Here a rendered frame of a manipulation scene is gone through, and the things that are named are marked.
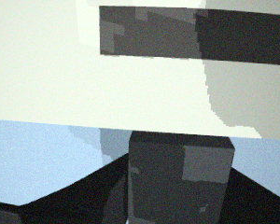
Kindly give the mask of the black two-prong charger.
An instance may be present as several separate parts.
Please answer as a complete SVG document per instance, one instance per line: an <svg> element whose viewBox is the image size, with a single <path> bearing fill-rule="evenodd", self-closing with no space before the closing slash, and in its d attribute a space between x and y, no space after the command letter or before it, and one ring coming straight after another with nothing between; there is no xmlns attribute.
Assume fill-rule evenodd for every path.
<svg viewBox="0 0 280 224"><path fill-rule="evenodd" d="M128 224L217 224L232 143L221 135L132 130Z"/></svg>

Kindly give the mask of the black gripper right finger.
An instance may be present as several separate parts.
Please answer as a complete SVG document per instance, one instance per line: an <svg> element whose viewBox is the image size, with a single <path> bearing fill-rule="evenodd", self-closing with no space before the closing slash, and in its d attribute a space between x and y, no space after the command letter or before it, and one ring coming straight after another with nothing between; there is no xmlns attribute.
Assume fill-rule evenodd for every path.
<svg viewBox="0 0 280 224"><path fill-rule="evenodd" d="M280 197L231 167L217 224L280 224Z"/></svg>

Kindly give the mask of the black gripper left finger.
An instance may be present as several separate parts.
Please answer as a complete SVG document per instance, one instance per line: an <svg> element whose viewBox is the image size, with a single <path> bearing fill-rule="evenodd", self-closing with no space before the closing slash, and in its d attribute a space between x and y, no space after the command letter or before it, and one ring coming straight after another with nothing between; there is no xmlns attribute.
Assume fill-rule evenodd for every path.
<svg viewBox="0 0 280 224"><path fill-rule="evenodd" d="M129 153L25 205L0 203L0 224L126 224Z"/></svg>

